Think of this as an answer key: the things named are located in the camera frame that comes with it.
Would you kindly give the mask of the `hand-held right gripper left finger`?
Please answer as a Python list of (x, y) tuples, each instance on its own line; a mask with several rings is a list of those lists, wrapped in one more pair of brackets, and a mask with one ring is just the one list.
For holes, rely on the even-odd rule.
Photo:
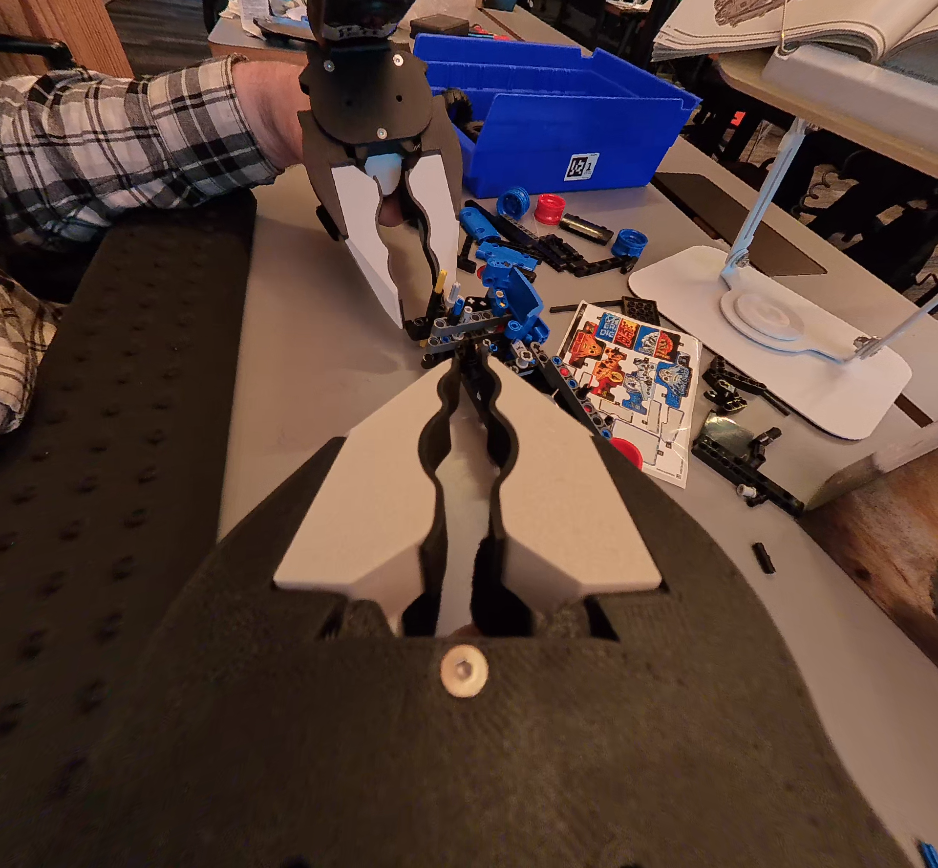
[(278, 588), (374, 602), (395, 634), (414, 602), (439, 594), (447, 531), (436, 470), (460, 387), (451, 360), (349, 431), (274, 573)]

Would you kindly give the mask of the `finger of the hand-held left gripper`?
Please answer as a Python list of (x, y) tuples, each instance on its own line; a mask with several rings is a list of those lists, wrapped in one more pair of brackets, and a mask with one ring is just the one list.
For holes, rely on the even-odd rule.
[(366, 160), (333, 167), (345, 243), (370, 288), (397, 328), (404, 326), (398, 288), (389, 270), (389, 252), (378, 232), (382, 203), (401, 180), (401, 160)]
[(430, 289), (448, 293), (456, 281), (460, 225), (444, 159), (434, 151), (423, 154), (403, 171), (399, 184), (402, 213), (416, 221)]

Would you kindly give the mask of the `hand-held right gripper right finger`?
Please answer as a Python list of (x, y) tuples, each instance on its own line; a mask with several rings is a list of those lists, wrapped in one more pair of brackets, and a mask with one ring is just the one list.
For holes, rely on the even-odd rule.
[(636, 467), (516, 372), (473, 362), (473, 399), (498, 473), (475, 557), (473, 621), (528, 636), (534, 617), (598, 595), (654, 591), (662, 576), (610, 471)]

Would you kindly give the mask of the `blue and black toy chassis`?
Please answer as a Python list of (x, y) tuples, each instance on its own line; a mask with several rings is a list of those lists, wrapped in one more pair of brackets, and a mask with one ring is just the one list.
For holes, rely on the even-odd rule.
[(463, 384), (482, 418), (493, 386), (481, 369), (490, 367), (521, 378), (584, 425), (592, 434), (612, 440), (611, 416), (597, 412), (587, 402), (585, 387), (566, 368), (561, 358), (546, 349), (550, 331), (541, 319), (544, 304), (533, 284), (514, 265), (499, 268), (482, 297), (463, 298), (460, 285), (449, 285), (440, 276), (429, 296), (425, 314), (405, 321), (405, 331), (422, 351), (421, 367), (432, 369), (456, 358)]

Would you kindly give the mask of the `person's left forearm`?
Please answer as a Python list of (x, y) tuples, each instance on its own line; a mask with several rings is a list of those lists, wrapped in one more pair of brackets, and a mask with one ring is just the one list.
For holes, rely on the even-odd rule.
[(77, 67), (1, 84), (2, 242), (100, 240), (127, 211), (272, 183), (236, 97), (237, 55), (139, 80)]

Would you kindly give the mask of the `grey desk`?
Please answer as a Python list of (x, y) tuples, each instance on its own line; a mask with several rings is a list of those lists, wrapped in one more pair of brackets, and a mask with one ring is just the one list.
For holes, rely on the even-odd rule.
[[(665, 172), (708, 177), (748, 208), (755, 193), (679, 139)], [(218, 535), (229, 532), (322, 444), (346, 434), (421, 375), (416, 346), (389, 321), (344, 245), (316, 219), (306, 171), (291, 168), (257, 200), (252, 265), (238, 359)], [(650, 185), (572, 194), (574, 213), (648, 235), (640, 267), (713, 241)], [(827, 273), (782, 283), (866, 334), (891, 331), (914, 305), (772, 206), (766, 222)], [(613, 299), (613, 273), (577, 281), (549, 270), (537, 289), (551, 306)], [(893, 345), (913, 370), (906, 406), (936, 419), (936, 322), (917, 322)], [(778, 424), (766, 472), (808, 502), (829, 475), (919, 432), (891, 406), (870, 437), (839, 441), (763, 402), (742, 419), (761, 432)], [(487, 528), (494, 469), (483, 431), (463, 396), (452, 452), (439, 474), (450, 548), (438, 634), (470, 623), (472, 563)], [(916, 840), (936, 845), (936, 667), (800, 526), (772, 505), (748, 508), (729, 483), (696, 459), (686, 488), (656, 484), (690, 514), (743, 574), (780, 629), (843, 764), (911, 857)], [(751, 551), (763, 543), (776, 573)]]

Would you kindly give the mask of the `person's left hand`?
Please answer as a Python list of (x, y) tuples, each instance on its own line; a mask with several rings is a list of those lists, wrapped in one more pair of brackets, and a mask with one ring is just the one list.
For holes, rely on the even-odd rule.
[(289, 63), (252, 62), (238, 66), (237, 92), (264, 156), (280, 171), (303, 160), (299, 112), (309, 98), (299, 84), (299, 68)]

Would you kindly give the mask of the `blue toy panel block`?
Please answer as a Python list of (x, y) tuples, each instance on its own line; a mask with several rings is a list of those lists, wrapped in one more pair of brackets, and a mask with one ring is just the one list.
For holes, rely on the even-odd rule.
[(492, 270), (499, 266), (518, 266), (527, 272), (533, 272), (540, 265), (540, 260), (532, 255), (508, 246), (497, 245), (491, 240), (477, 244), (475, 258)]

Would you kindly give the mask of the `long black toy beam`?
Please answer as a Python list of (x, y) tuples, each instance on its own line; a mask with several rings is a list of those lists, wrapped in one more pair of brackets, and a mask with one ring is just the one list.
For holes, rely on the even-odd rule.
[(506, 246), (520, 252), (526, 252), (537, 258), (539, 251), (536, 247), (536, 240), (539, 237), (524, 227), (520, 222), (511, 218), (501, 217), (497, 213), (492, 213), (485, 207), (477, 204), (474, 200), (469, 200), (464, 207), (465, 206), (475, 206), (484, 211), (490, 219), (491, 224), (498, 229), (500, 238), (504, 241)]

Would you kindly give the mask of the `small black case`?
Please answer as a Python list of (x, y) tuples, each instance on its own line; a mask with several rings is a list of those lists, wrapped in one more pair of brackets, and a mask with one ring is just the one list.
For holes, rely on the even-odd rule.
[(468, 37), (470, 30), (468, 20), (440, 13), (414, 18), (409, 22), (409, 36), (412, 40), (421, 34), (463, 38)]

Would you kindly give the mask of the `blue bin with white tag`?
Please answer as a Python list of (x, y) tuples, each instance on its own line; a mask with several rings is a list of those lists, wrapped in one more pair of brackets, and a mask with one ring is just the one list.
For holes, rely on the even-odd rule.
[(415, 55), (434, 94), (460, 89), (483, 123), (458, 132), (475, 198), (648, 184), (698, 97), (608, 53), (580, 47), (420, 34)]

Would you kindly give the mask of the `crumpled white papers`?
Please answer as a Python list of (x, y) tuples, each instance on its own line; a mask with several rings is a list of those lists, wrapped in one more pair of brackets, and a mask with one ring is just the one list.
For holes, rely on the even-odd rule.
[(288, 19), (297, 22), (308, 20), (307, 0), (229, 0), (219, 13), (223, 19), (246, 17), (248, 21), (262, 17)]

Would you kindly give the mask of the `colourful sticker sheet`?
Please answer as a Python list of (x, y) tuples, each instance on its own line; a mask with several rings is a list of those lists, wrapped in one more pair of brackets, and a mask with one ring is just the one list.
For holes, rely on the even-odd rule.
[(702, 346), (686, 334), (641, 325), (612, 306), (580, 301), (555, 354), (587, 402), (631, 441), (642, 471), (686, 488)]

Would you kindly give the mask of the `black curved toy panel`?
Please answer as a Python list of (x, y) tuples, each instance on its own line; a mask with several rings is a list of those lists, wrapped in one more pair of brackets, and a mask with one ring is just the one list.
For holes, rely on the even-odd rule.
[(609, 245), (615, 235), (613, 230), (569, 212), (561, 217), (558, 225), (560, 229), (580, 239), (587, 239), (601, 246)]

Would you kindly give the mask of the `black dimpled pad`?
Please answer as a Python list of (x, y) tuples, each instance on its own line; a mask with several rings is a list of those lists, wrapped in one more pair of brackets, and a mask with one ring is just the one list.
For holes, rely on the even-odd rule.
[(214, 547), (255, 215), (240, 191), (112, 228), (2, 436), (2, 866), (45, 848)]

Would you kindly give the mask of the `dark brown mat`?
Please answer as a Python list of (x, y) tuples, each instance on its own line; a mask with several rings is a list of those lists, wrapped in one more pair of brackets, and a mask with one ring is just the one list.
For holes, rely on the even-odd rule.
[[(746, 220), (747, 208), (702, 174), (658, 172), (652, 185), (712, 239), (728, 245)], [(827, 270), (762, 222), (749, 248), (749, 261), (770, 277), (824, 275)]]

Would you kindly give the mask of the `person's plaid shirt torso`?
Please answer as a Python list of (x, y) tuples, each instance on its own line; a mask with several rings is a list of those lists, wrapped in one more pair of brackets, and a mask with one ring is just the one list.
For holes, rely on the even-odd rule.
[(35, 297), (1, 272), (1, 434), (21, 425), (63, 313), (64, 305)]

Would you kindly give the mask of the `black toy frame block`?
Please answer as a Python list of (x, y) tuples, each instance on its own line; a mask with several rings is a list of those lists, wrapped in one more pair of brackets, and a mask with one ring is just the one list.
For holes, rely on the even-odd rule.
[(554, 234), (547, 234), (536, 240), (539, 255), (537, 258), (558, 272), (568, 271), (576, 275), (587, 265), (586, 259), (568, 242)]

